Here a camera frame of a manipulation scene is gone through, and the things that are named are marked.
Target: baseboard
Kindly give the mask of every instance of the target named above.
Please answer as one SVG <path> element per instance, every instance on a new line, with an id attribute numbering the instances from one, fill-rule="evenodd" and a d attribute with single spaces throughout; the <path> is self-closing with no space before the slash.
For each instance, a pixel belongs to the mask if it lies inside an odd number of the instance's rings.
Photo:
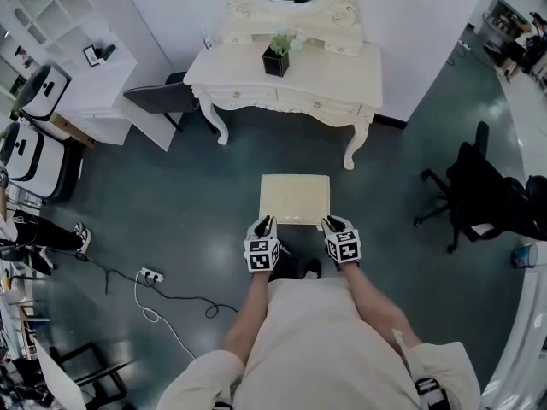
<path id="1" fill-rule="evenodd" d="M 388 117 L 387 115 L 382 114 L 376 114 L 374 116 L 374 121 L 376 123 L 380 123 L 381 125 L 396 127 L 397 129 L 404 129 L 405 127 L 407 127 L 406 121 L 394 119 L 392 117 Z"/>

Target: cream dressing table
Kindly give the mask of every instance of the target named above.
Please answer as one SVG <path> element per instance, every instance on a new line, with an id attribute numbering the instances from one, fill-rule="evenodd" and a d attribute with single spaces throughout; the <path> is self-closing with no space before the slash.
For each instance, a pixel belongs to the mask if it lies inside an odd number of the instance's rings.
<path id="1" fill-rule="evenodd" d="M 353 169 L 352 156 L 382 106 L 379 48 L 362 42 L 353 0 L 230 0 L 228 12 L 223 42 L 203 49 L 185 76 L 203 114 L 221 132 L 218 143 L 227 144 L 228 130 L 213 105 L 305 113 L 329 126 L 355 128 L 344 155 L 344 167 Z M 310 38 L 290 52 L 283 78 L 265 74 L 262 64 L 280 23 Z"/>

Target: cardboard box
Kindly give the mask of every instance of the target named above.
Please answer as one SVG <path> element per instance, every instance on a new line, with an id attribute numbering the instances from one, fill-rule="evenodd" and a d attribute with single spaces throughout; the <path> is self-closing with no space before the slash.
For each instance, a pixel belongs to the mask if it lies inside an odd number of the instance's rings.
<path id="1" fill-rule="evenodd" d="M 93 138 L 78 129 L 75 125 L 67 121 L 59 114 L 53 114 L 51 116 L 50 123 L 57 126 L 62 131 L 66 132 L 72 138 L 77 139 L 81 143 L 85 144 L 87 147 L 93 147 L 95 145 L 96 141 Z"/>

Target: dark green floor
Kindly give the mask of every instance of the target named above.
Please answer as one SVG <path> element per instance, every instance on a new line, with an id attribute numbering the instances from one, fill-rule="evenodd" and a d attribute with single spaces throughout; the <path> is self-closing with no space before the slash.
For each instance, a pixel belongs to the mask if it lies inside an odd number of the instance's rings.
<path id="1" fill-rule="evenodd" d="M 130 277 L 142 266 L 164 273 L 172 296 L 202 295 L 239 307 L 250 277 L 243 259 L 247 226 L 258 215 L 264 173 L 316 173 L 331 178 L 332 212 L 352 220 L 362 238 L 362 268 L 407 313 L 424 341 L 462 341 L 481 386 L 493 373 L 513 324 L 523 274 L 509 267 L 519 238 L 462 239 L 453 255 L 446 217 L 413 227 L 436 204 L 437 190 L 420 171 L 443 174 L 477 123 L 491 127 L 489 160 L 522 179 L 515 129 L 496 75 L 472 56 L 445 66 L 404 132 L 373 124 L 357 152 L 356 169 L 342 168 L 350 129 L 322 125 L 305 115 L 256 108 L 222 112 L 229 144 L 216 143 L 198 115 L 183 119 L 168 153 L 138 131 L 123 147 L 99 145 L 85 153 L 72 200 L 46 215 L 72 228 L 93 230 L 89 256 Z M 282 226 L 280 236 L 304 257 L 318 255 L 333 275 L 315 228 Z M 134 305 L 132 284 L 89 263 L 58 257 L 53 278 L 38 285 L 61 352 L 96 341 L 121 371 L 131 401 L 151 409 L 162 389 L 189 362 L 168 328 L 146 321 Z M 197 354 L 219 347 L 234 314 L 206 319 L 202 302 L 161 299 L 139 289 L 142 303 L 165 316 Z"/>

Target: table leg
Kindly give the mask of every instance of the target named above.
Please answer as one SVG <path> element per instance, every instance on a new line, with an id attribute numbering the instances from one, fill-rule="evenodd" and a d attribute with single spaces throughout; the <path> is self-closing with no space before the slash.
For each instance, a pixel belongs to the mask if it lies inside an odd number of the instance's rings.
<path id="1" fill-rule="evenodd" d="M 355 127 L 356 133 L 348 144 L 348 148 L 345 150 L 344 155 L 344 168 L 346 170 L 353 170 L 355 166 L 353 162 L 353 154 L 363 146 L 368 136 L 368 126 L 374 119 L 374 114 L 367 115 L 365 117 L 359 117 L 353 127 Z"/>
<path id="2" fill-rule="evenodd" d="M 213 103 L 209 100 L 209 96 L 207 95 L 205 90 L 199 85 L 193 85 L 192 90 L 194 92 L 194 96 L 199 99 L 205 118 L 221 133 L 218 139 L 218 143 L 222 145 L 227 144 L 229 136 L 228 128 L 224 124 L 224 121 L 222 121 L 220 116 L 216 113 Z"/>

